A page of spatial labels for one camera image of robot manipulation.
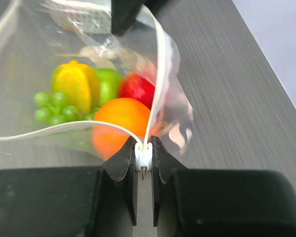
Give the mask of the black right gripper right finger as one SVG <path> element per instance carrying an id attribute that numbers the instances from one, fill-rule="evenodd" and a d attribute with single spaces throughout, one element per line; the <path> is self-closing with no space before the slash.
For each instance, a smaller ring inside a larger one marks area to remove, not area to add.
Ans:
<path id="1" fill-rule="evenodd" d="M 282 173 L 187 168 L 151 143 L 158 236 L 296 237 L 296 192 Z"/>

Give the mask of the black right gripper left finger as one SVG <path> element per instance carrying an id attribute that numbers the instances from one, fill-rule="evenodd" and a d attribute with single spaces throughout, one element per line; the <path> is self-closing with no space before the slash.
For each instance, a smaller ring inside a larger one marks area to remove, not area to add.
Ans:
<path id="1" fill-rule="evenodd" d="M 130 237 L 136 140 L 100 166 L 0 170 L 0 237 Z"/>

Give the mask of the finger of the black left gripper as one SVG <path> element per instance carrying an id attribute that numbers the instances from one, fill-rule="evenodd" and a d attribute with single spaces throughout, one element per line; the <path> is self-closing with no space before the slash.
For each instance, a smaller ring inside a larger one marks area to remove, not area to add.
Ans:
<path id="1" fill-rule="evenodd" d="M 111 0 L 111 33 L 115 36 L 124 35 L 143 6 L 155 15 L 167 3 L 167 0 Z"/>

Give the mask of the green apple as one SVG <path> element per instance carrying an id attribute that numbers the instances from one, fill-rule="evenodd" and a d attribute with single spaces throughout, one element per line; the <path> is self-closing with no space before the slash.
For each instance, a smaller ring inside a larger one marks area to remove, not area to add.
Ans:
<path id="1" fill-rule="evenodd" d="M 123 76 L 118 71 L 109 68 L 96 68 L 95 72 L 100 82 L 99 105 L 102 106 L 118 97 L 118 89 Z"/>

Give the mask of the red yellow apple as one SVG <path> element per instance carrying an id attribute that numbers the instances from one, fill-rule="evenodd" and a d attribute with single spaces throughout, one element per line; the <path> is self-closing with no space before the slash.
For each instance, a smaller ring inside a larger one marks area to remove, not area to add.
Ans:
<path id="1" fill-rule="evenodd" d="M 125 76 L 118 89 L 118 98 L 132 98 L 151 109 L 155 86 L 136 73 Z"/>

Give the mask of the yellow star fruit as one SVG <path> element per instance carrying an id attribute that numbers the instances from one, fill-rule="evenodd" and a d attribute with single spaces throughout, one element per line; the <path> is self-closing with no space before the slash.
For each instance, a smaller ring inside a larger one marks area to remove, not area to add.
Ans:
<path id="1" fill-rule="evenodd" d="M 72 60 L 55 69 L 51 91 L 67 94 L 71 105 L 89 112 L 99 104 L 100 82 L 93 68 Z"/>

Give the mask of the orange fruit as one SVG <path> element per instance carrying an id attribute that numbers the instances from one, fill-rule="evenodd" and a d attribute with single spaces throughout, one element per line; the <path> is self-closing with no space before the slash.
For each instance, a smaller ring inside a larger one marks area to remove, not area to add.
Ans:
<path id="1" fill-rule="evenodd" d="M 142 139 L 149 116 L 150 109 L 141 102 L 132 98 L 118 98 L 102 106 L 94 120 L 118 125 Z M 120 150 L 128 137 L 119 129 L 101 125 L 93 127 L 92 143 L 100 158 L 108 160 Z"/>

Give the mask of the clear dotted zip bag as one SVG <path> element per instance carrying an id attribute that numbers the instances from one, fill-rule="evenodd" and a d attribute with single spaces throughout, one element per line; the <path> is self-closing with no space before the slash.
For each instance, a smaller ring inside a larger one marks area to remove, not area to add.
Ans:
<path id="1" fill-rule="evenodd" d="M 155 0 L 11 0 L 0 17 L 0 142 L 110 162 L 127 139 L 151 171 L 153 138 L 181 158 L 193 108 Z"/>

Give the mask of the green grape bunch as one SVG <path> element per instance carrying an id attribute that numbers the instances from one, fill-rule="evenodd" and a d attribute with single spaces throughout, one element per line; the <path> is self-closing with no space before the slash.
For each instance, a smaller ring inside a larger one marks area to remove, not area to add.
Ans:
<path id="1" fill-rule="evenodd" d="M 67 122 L 93 120 L 100 109 L 100 105 L 86 112 L 69 103 L 67 94 L 55 92 L 50 94 L 46 91 L 37 92 L 34 95 L 34 103 L 38 106 L 34 116 L 39 123 L 49 126 L 60 125 Z"/>

